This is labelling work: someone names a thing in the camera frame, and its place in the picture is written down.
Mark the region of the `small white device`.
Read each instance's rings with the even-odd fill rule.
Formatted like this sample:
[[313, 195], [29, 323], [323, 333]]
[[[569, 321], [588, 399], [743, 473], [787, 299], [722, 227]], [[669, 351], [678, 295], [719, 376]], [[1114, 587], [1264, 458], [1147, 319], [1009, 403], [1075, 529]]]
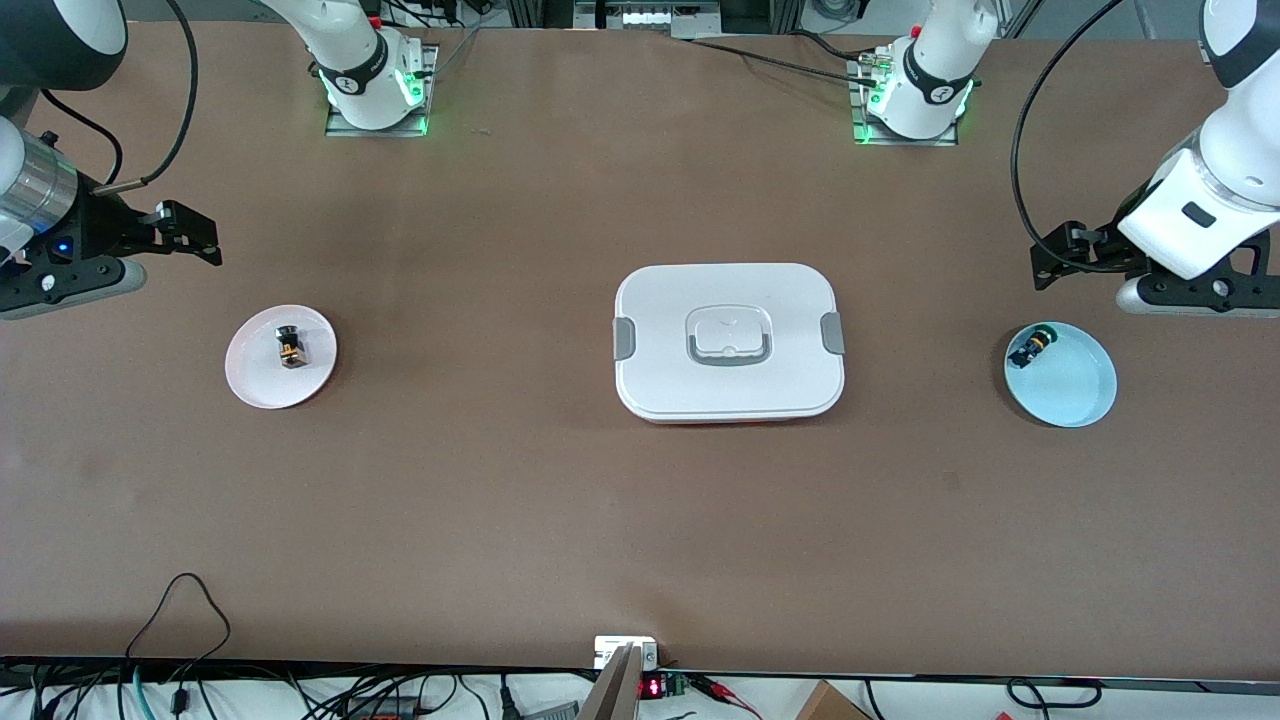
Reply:
[[603, 670], [616, 651], [626, 650], [630, 646], [640, 648], [645, 673], [655, 671], [659, 667], [659, 644], [655, 638], [649, 635], [595, 635], [591, 667]]

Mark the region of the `light blue round plate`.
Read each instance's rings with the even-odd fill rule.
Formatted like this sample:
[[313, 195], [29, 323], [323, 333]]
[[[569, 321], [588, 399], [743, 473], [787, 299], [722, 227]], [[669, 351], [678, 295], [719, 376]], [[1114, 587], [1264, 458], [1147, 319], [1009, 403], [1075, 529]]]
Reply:
[[[1027, 368], [1007, 363], [1009, 352], [1047, 323], [1059, 338]], [[1044, 424], [1083, 428], [1105, 418], [1117, 397], [1117, 373], [1105, 347], [1089, 333], [1062, 322], [1041, 322], [1018, 331], [1004, 354], [1004, 383], [1018, 406]]]

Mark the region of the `grey slanted bar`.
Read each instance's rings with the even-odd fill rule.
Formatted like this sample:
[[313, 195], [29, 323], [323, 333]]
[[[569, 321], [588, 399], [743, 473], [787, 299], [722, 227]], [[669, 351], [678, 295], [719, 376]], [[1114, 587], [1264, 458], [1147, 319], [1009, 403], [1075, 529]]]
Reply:
[[636, 720], [644, 657], [634, 642], [613, 650], [575, 720]]

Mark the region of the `brown cardboard box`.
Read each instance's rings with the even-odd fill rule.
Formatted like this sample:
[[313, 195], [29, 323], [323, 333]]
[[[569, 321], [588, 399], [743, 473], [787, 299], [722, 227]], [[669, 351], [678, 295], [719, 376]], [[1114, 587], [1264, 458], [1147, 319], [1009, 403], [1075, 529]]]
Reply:
[[818, 680], [794, 720], [874, 720], [827, 680]]

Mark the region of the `aluminium frame white strip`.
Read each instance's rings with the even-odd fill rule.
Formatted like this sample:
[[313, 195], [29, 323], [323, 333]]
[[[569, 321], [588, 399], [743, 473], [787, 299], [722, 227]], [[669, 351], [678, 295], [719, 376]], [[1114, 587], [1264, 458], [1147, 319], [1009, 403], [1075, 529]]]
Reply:
[[575, 29], [635, 29], [673, 38], [723, 33], [718, 0], [573, 0]]

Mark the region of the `blue black push-button switch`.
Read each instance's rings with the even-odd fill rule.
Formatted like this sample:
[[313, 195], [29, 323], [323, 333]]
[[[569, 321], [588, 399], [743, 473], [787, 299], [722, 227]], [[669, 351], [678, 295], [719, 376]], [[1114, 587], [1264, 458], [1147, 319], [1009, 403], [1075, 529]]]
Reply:
[[1007, 364], [1016, 369], [1027, 368], [1057, 338], [1059, 333], [1052, 325], [1047, 323], [1033, 325], [1023, 342], [1009, 352]]

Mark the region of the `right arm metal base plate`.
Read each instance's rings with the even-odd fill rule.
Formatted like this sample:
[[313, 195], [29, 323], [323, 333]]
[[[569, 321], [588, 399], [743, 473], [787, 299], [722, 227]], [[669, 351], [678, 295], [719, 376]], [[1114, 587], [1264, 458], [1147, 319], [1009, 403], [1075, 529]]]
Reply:
[[379, 129], [365, 129], [353, 126], [340, 109], [330, 92], [326, 92], [329, 108], [324, 135], [329, 137], [394, 137], [417, 138], [425, 137], [430, 127], [430, 110], [435, 88], [435, 69], [439, 55], [439, 46], [428, 44], [419, 50], [410, 50], [408, 67], [411, 76], [402, 76], [401, 87], [407, 94], [412, 105], [410, 111], [397, 123]]

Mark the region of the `white lunch box grey clips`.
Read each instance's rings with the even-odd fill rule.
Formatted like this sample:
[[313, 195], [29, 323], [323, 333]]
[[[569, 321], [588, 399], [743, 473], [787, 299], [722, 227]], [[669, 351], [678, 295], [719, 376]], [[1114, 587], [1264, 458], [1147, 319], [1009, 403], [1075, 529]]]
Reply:
[[799, 263], [636, 269], [614, 296], [613, 359], [623, 406], [655, 424], [817, 416], [846, 379], [835, 290]]

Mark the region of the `pink round plate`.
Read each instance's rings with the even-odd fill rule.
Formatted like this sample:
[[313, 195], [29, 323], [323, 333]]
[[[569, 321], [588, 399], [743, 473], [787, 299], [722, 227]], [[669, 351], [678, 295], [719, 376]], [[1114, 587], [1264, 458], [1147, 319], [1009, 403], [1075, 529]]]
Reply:
[[[284, 369], [278, 357], [275, 329], [297, 325], [308, 365]], [[333, 377], [338, 359], [333, 324], [317, 310], [303, 305], [268, 307], [242, 324], [232, 336], [224, 357], [224, 375], [233, 395], [244, 404], [268, 410], [307, 402]]]

